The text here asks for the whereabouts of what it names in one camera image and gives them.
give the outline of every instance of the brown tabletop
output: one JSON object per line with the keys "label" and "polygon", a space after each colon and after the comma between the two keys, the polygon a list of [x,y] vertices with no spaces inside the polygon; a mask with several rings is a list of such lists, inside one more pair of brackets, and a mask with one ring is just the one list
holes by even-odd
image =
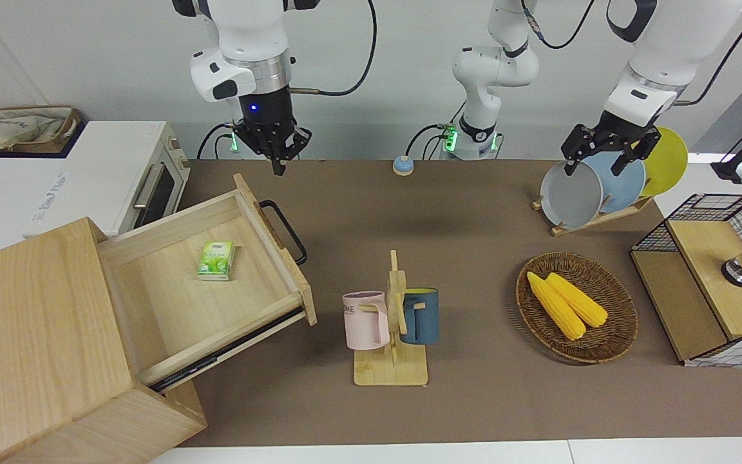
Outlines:
{"label": "brown tabletop", "polygon": [[[681,367],[628,255],[660,221],[633,217],[553,238],[529,203],[551,162],[192,162],[182,207],[242,173],[309,250],[319,324],[297,323],[196,379],[208,429],[186,446],[742,436],[742,369]],[[356,387],[341,295],[385,290],[388,250],[410,287],[439,288],[441,342],[426,387]],[[562,250],[604,265],[640,314],[629,353],[597,366],[548,355],[518,327],[515,282]]]}

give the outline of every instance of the yellow plate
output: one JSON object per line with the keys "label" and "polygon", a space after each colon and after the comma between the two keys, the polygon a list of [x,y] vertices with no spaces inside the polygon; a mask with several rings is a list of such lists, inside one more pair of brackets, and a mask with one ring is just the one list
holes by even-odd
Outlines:
{"label": "yellow plate", "polygon": [[660,141],[649,158],[643,161],[648,178],[641,194],[643,197],[659,195],[677,185],[689,164],[689,150],[683,138],[666,127],[658,127],[657,130],[660,132]]}

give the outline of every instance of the oven handle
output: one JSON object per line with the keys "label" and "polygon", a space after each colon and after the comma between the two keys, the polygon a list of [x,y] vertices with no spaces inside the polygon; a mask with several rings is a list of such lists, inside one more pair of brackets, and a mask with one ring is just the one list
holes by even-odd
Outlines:
{"label": "oven handle", "polygon": [[147,171],[147,177],[145,177],[145,183],[142,185],[142,190],[139,191],[136,200],[133,202],[133,209],[147,209],[151,205],[153,200],[153,194],[157,190],[159,181],[162,180],[162,174],[165,173],[165,164],[154,164]]}

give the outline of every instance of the wooden cabinet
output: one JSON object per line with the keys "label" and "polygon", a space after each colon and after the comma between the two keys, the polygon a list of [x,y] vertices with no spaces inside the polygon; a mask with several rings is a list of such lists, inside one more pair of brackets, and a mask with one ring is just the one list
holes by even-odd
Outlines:
{"label": "wooden cabinet", "polygon": [[728,221],[669,220],[665,226],[677,251],[631,256],[678,360],[742,365],[742,288],[721,273],[725,261],[742,253],[741,238]]}
{"label": "wooden cabinet", "polygon": [[[147,462],[205,427],[191,378],[297,320],[310,287],[238,189],[107,240],[83,218],[0,250],[0,462]],[[195,278],[232,240],[230,282]]]}

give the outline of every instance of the corn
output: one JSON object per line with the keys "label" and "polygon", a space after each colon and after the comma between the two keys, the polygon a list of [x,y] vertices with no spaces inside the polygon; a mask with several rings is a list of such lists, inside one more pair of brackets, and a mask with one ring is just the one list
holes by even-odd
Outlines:
{"label": "corn", "polygon": [[603,306],[598,305],[587,294],[557,273],[548,274],[546,282],[560,294],[563,300],[566,300],[566,303],[574,309],[575,314],[590,326],[600,327],[609,319],[609,313],[603,309]]}
{"label": "corn", "polygon": [[540,300],[551,320],[568,340],[577,340],[585,334],[585,324],[577,317],[569,304],[551,286],[535,273],[526,274],[531,291]]}

